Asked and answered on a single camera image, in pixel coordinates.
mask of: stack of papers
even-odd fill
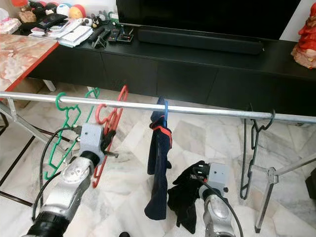
[[[58,39],[58,42],[64,46],[75,47],[88,39],[92,34],[93,30],[90,26],[78,26],[73,31]]]
[[[61,45],[75,47],[89,38],[93,34],[90,26],[82,26],[82,18],[68,19],[70,23],[60,31],[49,31],[47,34],[44,30],[33,28],[29,36],[45,37],[58,40]]]

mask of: red table edge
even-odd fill
[[[56,42],[46,53],[44,53],[32,66],[30,66],[24,73],[22,73],[18,79],[16,79],[5,91],[11,91],[14,87],[20,83],[34,68],[38,66],[52,51],[54,51],[58,47],[59,43]]]

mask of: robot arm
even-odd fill
[[[80,157],[75,158],[62,171],[60,181],[24,237],[63,236],[80,205],[83,193],[90,185],[94,168],[102,163],[104,150],[111,140],[104,137],[100,125],[85,123],[82,126]]]
[[[211,163],[207,184],[222,197],[228,192],[226,182],[229,168],[225,164]],[[206,186],[201,186],[199,196],[204,200],[203,220],[205,223],[205,237],[235,237],[231,225],[232,216],[227,205]]]

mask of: white tile floor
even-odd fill
[[[50,93],[43,89],[41,93],[57,94],[60,91],[83,96],[86,87],[59,84],[56,92]],[[116,99],[117,95],[114,91],[101,90],[100,98]],[[130,94],[128,100],[156,103],[157,98]],[[169,104],[205,107],[179,101],[169,101]],[[88,113],[88,106],[80,108],[83,115]],[[53,103],[31,102],[19,113],[34,125],[51,131],[59,128],[64,119],[63,112],[58,111]],[[176,215],[169,208],[167,219],[163,221],[150,220],[144,214],[153,182],[153,178],[146,172],[152,135],[149,129],[150,115],[149,111],[124,109],[113,144],[113,151],[119,152],[120,156],[118,159],[108,159],[97,189],[90,187],[86,191],[65,233],[66,237],[118,237],[123,231],[128,231],[132,237],[204,236],[203,202],[200,199],[196,202],[197,231],[194,235],[183,227],[175,226]],[[254,171],[249,198],[246,201],[239,198],[243,143],[241,120],[170,113],[168,126],[173,132],[173,146],[168,154],[173,168],[166,174],[169,187],[172,187],[172,181],[185,168],[201,159],[225,163],[231,167],[227,197],[239,216],[245,237],[316,236],[316,202],[309,198],[305,185],[305,179],[316,167],[316,163],[280,177],[280,183],[272,193],[261,233],[255,234],[254,223],[267,179],[265,174]],[[1,176],[29,138],[27,132],[10,122],[10,127],[0,137]],[[38,169],[42,149],[43,143],[35,140],[0,189],[34,202],[39,190]],[[307,156],[315,152],[316,126],[297,127],[275,122],[270,129],[260,134],[256,164],[282,167],[298,160],[299,155]],[[0,197],[0,236],[20,237],[31,224],[29,207]],[[234,222],[233,226],[239,236]]]

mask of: red figurine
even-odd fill
[[[298,34],[301,38],[291,53],[294,60],[309,69],[316,68],[316,2],[305,26]]]

